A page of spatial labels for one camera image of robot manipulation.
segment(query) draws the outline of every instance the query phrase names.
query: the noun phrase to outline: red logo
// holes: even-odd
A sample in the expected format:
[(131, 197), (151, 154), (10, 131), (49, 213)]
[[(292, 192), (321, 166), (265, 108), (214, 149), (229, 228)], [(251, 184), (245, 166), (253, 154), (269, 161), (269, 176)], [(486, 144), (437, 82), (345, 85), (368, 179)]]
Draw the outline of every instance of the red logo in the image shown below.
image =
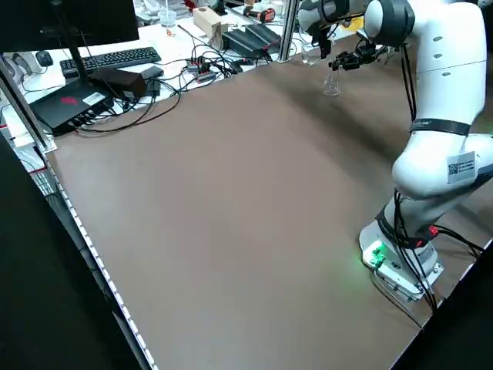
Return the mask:
[(75, 98), (73, 98), (71, 96), (66, 96), (64, 98), (61, 98), (60, 102), (64, 103), (64, 104), (72, 104), (73, 106), (77, 105), (77, 100), (75, 100)]

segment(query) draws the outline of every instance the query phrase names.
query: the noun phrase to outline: clear plastic cup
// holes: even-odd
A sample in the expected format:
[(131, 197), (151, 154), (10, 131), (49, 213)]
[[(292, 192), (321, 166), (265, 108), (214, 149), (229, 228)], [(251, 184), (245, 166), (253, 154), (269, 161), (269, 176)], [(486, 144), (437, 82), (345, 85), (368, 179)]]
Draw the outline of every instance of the clear plastic cup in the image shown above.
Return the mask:
[(301, 59), (303, 63), (313, 66), (321, 62), (320, 58), (321, 50), (318, 46), (313, 47), (309, 42), (304, 43), (301, 46)]
[(161, 21), (161, 26), (166, 29), (166, 34), (169, 37), (174, 37), (176, 34), (176, 12), (163, 9), (159, 11), (158, 16)]
[(329, 71), (327, 78), (324, 81), (324, 94), (327, 96), (338, 96), (340, 93), (339, 79), (342, 73), (342, 67), (337, 70)]

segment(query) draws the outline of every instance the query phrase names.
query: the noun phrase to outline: computer monitor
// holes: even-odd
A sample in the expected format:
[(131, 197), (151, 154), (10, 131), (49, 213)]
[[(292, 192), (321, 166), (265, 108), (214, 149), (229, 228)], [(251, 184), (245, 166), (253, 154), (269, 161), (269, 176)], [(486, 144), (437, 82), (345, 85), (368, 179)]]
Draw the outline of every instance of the computer monitor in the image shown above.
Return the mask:
[(7, 0), (0, 9), (0, 52), (68, 47), (55, 7), (65, 15), (78, 47), (137, 40), (132, 0)]

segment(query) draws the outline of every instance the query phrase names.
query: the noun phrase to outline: robotic arm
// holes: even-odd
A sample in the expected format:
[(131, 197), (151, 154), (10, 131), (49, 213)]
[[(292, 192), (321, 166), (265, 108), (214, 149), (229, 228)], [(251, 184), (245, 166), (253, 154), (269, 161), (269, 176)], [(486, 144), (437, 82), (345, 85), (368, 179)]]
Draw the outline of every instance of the robotic arm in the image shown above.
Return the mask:
[(443, 271), (432, 224), (493, 177), (493, 137), (469, 133), (485, 104), (484, 21), (467, 2), (373, 0), (364, 30), (374, 43), (418, 45), (416, 117), (392, 169), (400, 195), (360, 234), (364, 263), (417, 300)]
[(321, 58), (330, 53), (331, 43), (327, 40), (330, 25), (363, 14), (370, 0), (303, 0), (297, 19), (301, 29), (312, 36), (312, 44), (320, 46)]

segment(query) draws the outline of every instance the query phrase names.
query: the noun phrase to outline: keyboard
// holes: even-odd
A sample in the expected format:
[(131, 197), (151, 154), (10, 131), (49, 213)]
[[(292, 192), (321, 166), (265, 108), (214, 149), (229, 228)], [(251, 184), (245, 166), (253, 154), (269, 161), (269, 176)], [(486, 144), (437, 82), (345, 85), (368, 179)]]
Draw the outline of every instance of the keyboard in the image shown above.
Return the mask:
[[(98, 67), (123, 68), (160, 60), (161, 57), (154, 48), (123, 50), (121, 52), (109, 52), (108, 54), (82, 58), (84, 68), (88, 74), (98, 69)], [(79, 76), (74, 59), (62, 60), (60, 67), (62, 67), (63, 76), (66, 79)]]

